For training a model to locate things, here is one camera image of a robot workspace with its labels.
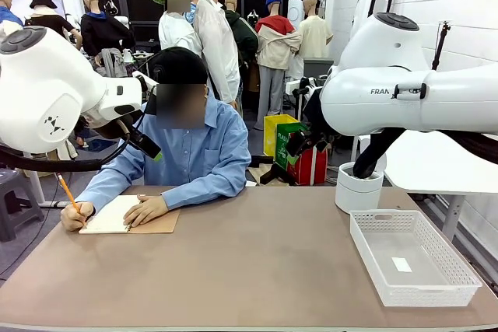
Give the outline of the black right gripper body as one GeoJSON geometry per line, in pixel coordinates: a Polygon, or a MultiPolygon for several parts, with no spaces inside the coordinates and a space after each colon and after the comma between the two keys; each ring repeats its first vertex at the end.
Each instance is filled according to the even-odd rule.
{"type": "Polygon", "coordinates": [[[331,137],[331,127],[324,119],[321,108],[320,90],[315,90],[307,101],[303,109],[305,122],[314,141],[329,141],[331,137]]]}

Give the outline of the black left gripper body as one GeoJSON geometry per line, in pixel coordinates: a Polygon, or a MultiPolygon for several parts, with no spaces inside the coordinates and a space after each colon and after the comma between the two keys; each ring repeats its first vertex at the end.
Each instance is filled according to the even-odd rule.
{"type": "Polygon", "coordinates": [[[149,136],[136,128],[132,128],[128,144],[151,159],[155,159],[161,152],[161,148],[149,136]]]}

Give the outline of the person's left hand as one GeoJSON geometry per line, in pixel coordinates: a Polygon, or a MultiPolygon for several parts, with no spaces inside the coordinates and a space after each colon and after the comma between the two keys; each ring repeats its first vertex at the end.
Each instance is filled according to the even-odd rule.
{"type": "Polygon", "coordinates": [[[159,218],[168,212],[168,207],[162,196],[138,195],[139,202],[124,214],[124,225],[137,227],[159,218]]]}

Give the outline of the person's right hand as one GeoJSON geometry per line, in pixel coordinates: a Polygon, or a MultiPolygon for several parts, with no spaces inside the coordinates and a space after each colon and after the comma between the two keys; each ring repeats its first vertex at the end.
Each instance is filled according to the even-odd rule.
{"type": "Polygon", "coordinates": [[[61,210],[60,220],[63,228],[68,232],[78,231],[86,226],[87,219],[94,213],[91,202],[76,202],[61,210]]]}

